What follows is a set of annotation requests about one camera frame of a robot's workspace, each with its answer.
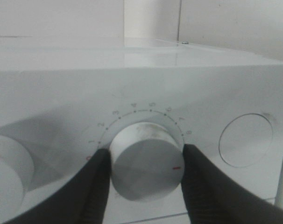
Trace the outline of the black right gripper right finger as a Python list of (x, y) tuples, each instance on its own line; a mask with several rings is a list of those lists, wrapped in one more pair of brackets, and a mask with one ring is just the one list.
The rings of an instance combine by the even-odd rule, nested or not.
[(181, 189), (192, 224), (283, 224), (283, 210), (252, 194), (195, 145), (183, 147)]

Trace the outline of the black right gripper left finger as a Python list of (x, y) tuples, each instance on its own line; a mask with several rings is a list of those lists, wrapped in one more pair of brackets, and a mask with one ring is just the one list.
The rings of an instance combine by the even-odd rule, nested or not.
[(107, 205), (111, 155), (99, 149), (84, 167), (49, 198), (9, 224), (101, 224)]

